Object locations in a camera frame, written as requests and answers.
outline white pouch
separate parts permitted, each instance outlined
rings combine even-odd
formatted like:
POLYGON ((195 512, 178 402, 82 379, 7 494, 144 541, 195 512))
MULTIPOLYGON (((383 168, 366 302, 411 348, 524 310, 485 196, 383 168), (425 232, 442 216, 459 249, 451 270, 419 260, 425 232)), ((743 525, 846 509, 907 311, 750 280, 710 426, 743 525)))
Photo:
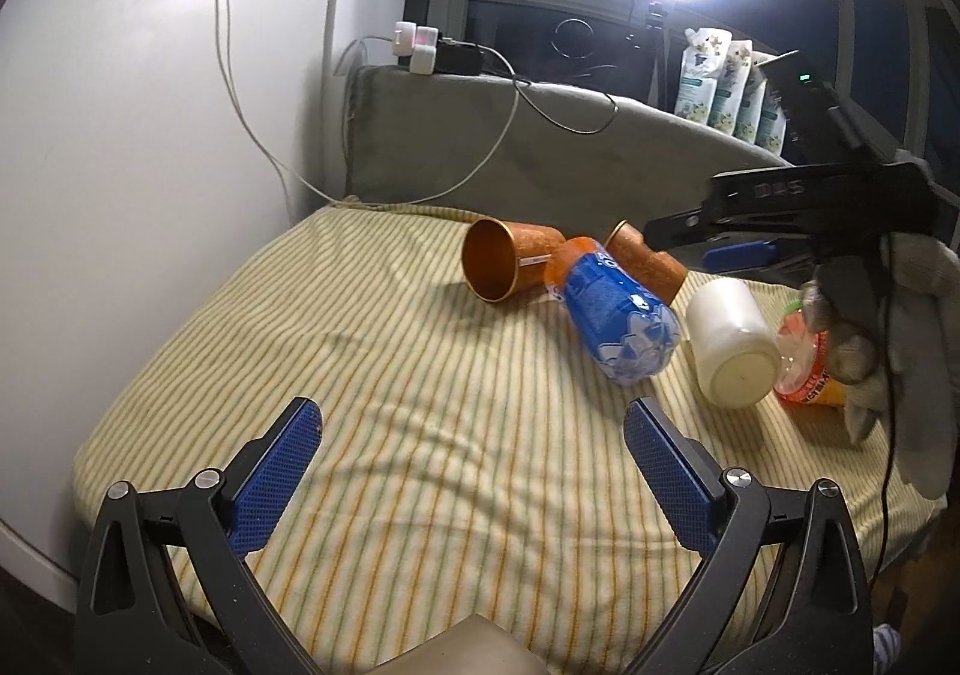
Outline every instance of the white pouch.
POLYGON ((743 101, 743 89, 752 68, 750 55, 753 46, 754 42, 749 39, 731 41, 727 48, 723 73, 717 82, 717 92, 713 97, 707 125, 727 135, 733 135, 733 126, 736 125, 736 114, 740 111, 740 102, 743 101))
POLYGON ((757 66, 772 57, 773 55, 767 55, 767 53, 755 52, 752 54, 750 74, 747 76, 747 84, 743 88, 743 100, 740 102, 740 109, 736 113, 736 125, 733 127, 733 135, 747 144, 755 144, 757 141, 757 127, 760 126, 763 94, 767 91, 767 77, 757 66))
POLYGON ((760 122, 757 123, 757 146, 779 155, 784 151, 786 136, 786 115, 774 98, 774 89, 767 85, 763 94, 763 106, 760 108, 760 122))
POLYGON ((683 50, 680 90, 673 113, 705 125, 733 35, 719 28, 701 28, 699 31, 687 28, 685 34, 690 46, 683 50))

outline yellow striped fabric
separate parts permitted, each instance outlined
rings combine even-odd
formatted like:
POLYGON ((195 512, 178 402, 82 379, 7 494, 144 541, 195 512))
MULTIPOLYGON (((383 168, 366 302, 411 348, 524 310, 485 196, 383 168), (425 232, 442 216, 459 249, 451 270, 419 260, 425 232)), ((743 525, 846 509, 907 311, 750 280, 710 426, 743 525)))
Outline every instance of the yellow striped fabric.
MULTIPOLYGON (((635 656, 698 557, 680 549, 622 439, 654 395, 722 466, 769 485, 844 490, 865 560, 880 547, 880 431, 851 448, 837 412, 774 397, 720 411, 686 347, 656 379, 600 373, 543 292, 501 305, 463 282, 466 212, 320 210, 251 259, 128 386, 80 450, 93 522, 119 478, 141 491, 224 467, 296 395, 323 445, 270 544, 248 561, 291 629, 334 675, 368 670, 479 613, 556 673, 613 673, 635 656)), ((707 281, 691 274, 677 305, 707 281)), ((771 323, 796 292, 751 283, 771 323)), ((896 552, 934 505, 895 478, 896 552)), ((731 624, 749 624, 764 549, 731 624)), ((184 553, 191 606, 208 611, 184 553)))

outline gloved hand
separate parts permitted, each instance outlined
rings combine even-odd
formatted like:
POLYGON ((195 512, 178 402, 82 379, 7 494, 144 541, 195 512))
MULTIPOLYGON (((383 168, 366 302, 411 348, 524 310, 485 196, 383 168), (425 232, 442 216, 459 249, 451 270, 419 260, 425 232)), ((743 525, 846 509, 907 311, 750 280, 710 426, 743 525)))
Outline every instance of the gloved hand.
MULTIPOLYGON (((937 499, 947 492, 952 475, 960 412, 960 260, 929 236, 892 234, 891 245, 894 301, 888 341, 896 467, 905 483, 937 499)), ((889 267, 885 244, 881 253, 889 267)), ((816 281, 803 287, 800 300, 810 330, 830 332, 827 371, 853 383, 847 387, 844 413, 851 441, 867 438, 878 419, 889 434, 882 347, 873 347, 851 325, 839 322, 816 281)), ((884 315, 881 305, 881 326, 884 315)))

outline silver bolt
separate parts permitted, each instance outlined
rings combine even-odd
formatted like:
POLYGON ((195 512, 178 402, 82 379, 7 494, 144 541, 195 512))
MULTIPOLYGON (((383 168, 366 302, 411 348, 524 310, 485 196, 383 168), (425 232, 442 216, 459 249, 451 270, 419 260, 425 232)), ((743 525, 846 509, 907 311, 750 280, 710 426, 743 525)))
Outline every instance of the silver bolt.
POLYGON ((750 472, 747 472, 746 469, 727 469, 727 482, 730 483, 731 486, 746 488, 753 481, 754 479, 750 477, 750 472))
POLYGON ((197 488, 213 488, 219 481, 220 473, 216 469, 204 469, 193 478, 193 484, 197 488))
POLYGON ((130 484, 123 480, 117 480, 112 486, 107 488, 107 496, 112 499, 122 499, 130 492, 130 484))
POLYGON ((840 496, 840 486, 832 480, 821 480, 817 483, 817 491, 822 493, 827 499, 840 496))

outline gray fabric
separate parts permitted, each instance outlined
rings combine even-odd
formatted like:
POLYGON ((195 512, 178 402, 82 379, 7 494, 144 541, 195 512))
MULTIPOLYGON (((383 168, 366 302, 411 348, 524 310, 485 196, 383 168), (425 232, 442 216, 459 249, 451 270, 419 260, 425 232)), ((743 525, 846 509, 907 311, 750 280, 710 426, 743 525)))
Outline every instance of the gray fabric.
MULTIPOLYGON (((611 112, 602 95, 563 85, 530 88, 555 119, 581 130, 611 112)), ((487 154, 514 90, 499 77, 418 77, 362 69, 349 126, 349 192, 404 202, 456 184, 487 154)), ((595 136, 550 125, 520 103, 499 151, 438 205, 606 239, 618 221, 646 221, 699 205, 716 173, 788 165, 758 146, 620 98, 613 124, 595 136)))

